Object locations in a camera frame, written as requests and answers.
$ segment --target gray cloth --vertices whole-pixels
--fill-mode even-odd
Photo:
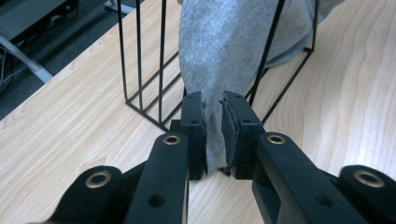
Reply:
[[[343,0],[321,0],[322,21]],[[209,173],[225,166],[221,134],[224,91],[244,95],[260,65],[277,0],[184,0],[179,62],[187,92],[201,91],[207,107]],[[312,38],[315,0],[286,0],[265,66],[298,55]]]

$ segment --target mounting hole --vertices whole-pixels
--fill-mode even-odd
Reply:
[[[89,189],[98,189],[106,185],[111,179],[111,173],[107,170],[95,172],[85,181]]]
[[[285,140],[284,137],[282,137],[282,136],[280,136],[280,135],[276,135],[276,134],[269,135],[269,136],[267,137],[267,139],[268,139],[268,141],[269,141],[270,143],[272,143],[272,144],[278,144],[278,145],[284,144],[284,143],[286,142],[286,140]]]
[[[161,207],[166,203],[166,196],[163,194],[153,194],[148,199],[148,204],[151,207]]]
[[[177,135],[170,135],[170,136],[166,136],[163,139],[163,142],[166,145],[175,145],[180,142],[180,138]]]
[[[362,184],[372,188],[382,188],[385,186],[385,183],[381,178],[368,171],[357,170],[353,173],[353,176],[355,176],[355,178]]]
[[[324,206],[324,207],[332,207],[332,205],[334,204],[331,198],[321,193],[315,195],[315,201],[320,206]]]

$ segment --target wire rack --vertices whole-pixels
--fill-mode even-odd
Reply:
[[[267,42],[265,44],[264,52],[262,55],[261,63],[258,69],[258,73],[254,80],[253,85],[247,91],[246,98],[249,101],[250,105],[253,105],[256,92],[259,87],[260,81],[264,77],[264,75],[268,72],[270,68],[265,68],[265,62],[271,48],[271,44],[276,32],[276,27],[279,22],[279,18],[284,6],[285,0],[279,0],[276,13],[273,18],[273,23],[271,25],[271,29],[267,38]],[[166,85],[163,83],[163,74],[164,69],[172,63],[178,55],[178,51],[173,53],[173,55],[165,61],[164,57],[164,49],[165,49],[165,29],[166,29],[166,0],[162,0],[162,9],[161,9],[161,31],[160,31],[160,67],[153,75],[151,75],[145,82],[143,82],[142,78],[142,31],[141,31],[141,11],[140,11],[140,0],[136,0],[136,46],[137,46],[137,91],[134,92],[131,96],[128,95],[128,87],[127,87],[127,75],[126,75],[126,63],[125,63],[125,50],[124,50],[124,33],[123,33],[123,24],[122,24],[122,12],[121,12],[121,0],[117,0],[118,5],[118,19],[119,19],[119,31],[120,31],[120,56],[121,56],[121,69],[122,69],[122,82],[123,82],[123,92],[125,103],[135,110],[137,113],[142,115],[144,118],[148,119],[150,122],[155,124],[160,129],[164,130],[165,132],[169,131],[168,124],[169,121],[176,115],[176,113],[181,108],[181,100],[177,103],[177,105],[166,115],[163,114],[163,97],[166,93],[168,93],[175,84],[180,81],[181,74],[174,74],[173,78],[167,82]],[[316,43],[316,36],[317,36],[317,29],[318,29],[318,7],[319,7],[319,0],[315,1],[315,14],[313,19],[313,36],[312,41],[309,47],[304,48],[305,56],[301,63],[297,66],[297,69],[292,74],[291,78],[287,82],[286,86],[282,89],[281,93],[276,97],[275,101],[271,105],[270,109],[266,112],[262,119],[262,124],[264,124],[273,111],[276,109],[276,106],[281,101],[284,94],[289,89],[290,85],[294,81],[295,78],[300,74],[300,71],[304,67],[305,63],[308,61],[309,57],[315,51],[315,43]],[[158,88],[158,95],[156,95],[153,99],[149,99],[149,102],[145,102],[146,99],[143,97],[143,91],[149,85],[157,85]],[[184,89],[180,95],[185,95],[186,90]],[[157,109],[156,116],[150,115],[149,111]]]

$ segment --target black wire basket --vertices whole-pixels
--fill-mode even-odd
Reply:
[[[137,52],[136,52],[137,62],[135,62],[135,64],[137,64],[137,72],[136,72],[137,74],[130,76],[134,76],[135,80],[137,80],[137,88],[136,88],[137,91],[133,92],[132,94],[128,92],[128,84],[127,84],[128,82],[127,82],[127,74],[126,74],[127,72],[126,72],[126,62],[125,62],[121,0],[118,0],[117,3],[118,3],[118,18],[119,18],[119,30],[120,30],[121,69],[122,69],[122,81],[123,81],[125,103],[133,110],[135,110],[137,113],[142,115],[144,118],[151,121],[157,127],[164,130],[165,132],[168,132],[169,123],[170,123],[169,121],[172,118],[174,118],[177,112],[180,110],[181,100],[183,95],[186,94],[186,91],[183,90],[183,88],[181,88],[179,90],[179,99],[177,100],[175,99],[174,96],[169,97],[170,98],[169,101],[171,101],[171,103],[174,105],[171,106],[172,109],[167,109],[166,111],[164,111],[163,109],[164,97],[166,96],[166,94],[170,94],[169,93],[170,90],[173,89],[177,83],[182,82],[181,74],[179,70],[175,74],[165,74],[165,69],[169,66],[169,64],[176,63],[178,56],[178,51],[176,51],[170,54],[171,56],[170,57],[168,56],[168,59],[165,60],[165,31],[166,31],[166,9],[167,9],[166,0],[162,0],[161,3],[161,30],[159,32],[159,36],[160,36],[159,69],[156,72],[154,72],[152,75],[148,75],[148,76],[143,75],[142,72],[142,66],[143,66],[142,64],[144,60],[142,59],[142,30],[141,30],[142,22],[141,22],[141,10],[140,10],[141,6],[139,4],[140,1],[136,0],[135,31],[136,31],[136,46],[137,46]],[[253,105],[254,103],[260,81],[270,69],[270,68],[265,68],[264,64],[266,62],[269,50],[271,48],[271,44],[276,32],[276,27],[278,25],[284,3],[285,0],[279,0],[277,4],[276,13],[273,19],[270,33],[267,38],[267,42],[265,44],[264,53],[262,55],[262,60],[260,67],[258,69],[258,73],[250,89],[247,91],[246,98],[248,99],[250,105]],[[304,48],[305,56],[303,57],[302,61],[299,63],[297,68],[294,70],[286,86],[282,89],[280,94],[276,97],[275,101],[270,106],[269,110],[264,115],[262,119],[262,124],[264,124],[269,119],[269,117],[275,110],[276,106],[278,105],[278,103],[280,102],[286,91],[289,89],[294,79],[297,78],[300,71],[304,67],[305,63],[308,61],[309,57],[315,50],[315,42],[316,42],[317,29],[318,29],[318,6],[319,6],[319,0],[316,0],[315,15],[313,19],[313,36],[310,46]],[[145,95],[144,92],[148,88],[150,87],[152,88],[153,85],[157,89],[155,95],[152,95],[151,93],[151,97],[144,97]]]

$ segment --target wooden table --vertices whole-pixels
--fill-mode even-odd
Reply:
[[[176,0],[168,5],[167,57],[177,49],[180,11]],[[146,1],[143,11],[148,36],[143,67],[152,74],[158,68],[160,2]],[[316,52],[266,130],[290,136],[318,168],[332,174],[358,163],[395,179],[395,15],[394,0],[348,0],[337,7],[319,26]],[[124,21],[131,37],[125,43],[127,71],[133,76],[134,13]],[[266,76],[254,105],[258,114],[268,109],[295,64]],[[46,220],[79,174],[103,164],[125,172],[147,159],[160,134],[124,103],[116,26],[0,121],[0,222]],[[189,221],[262,223],[262,218],[249,181],[214,174],[191,182]]]

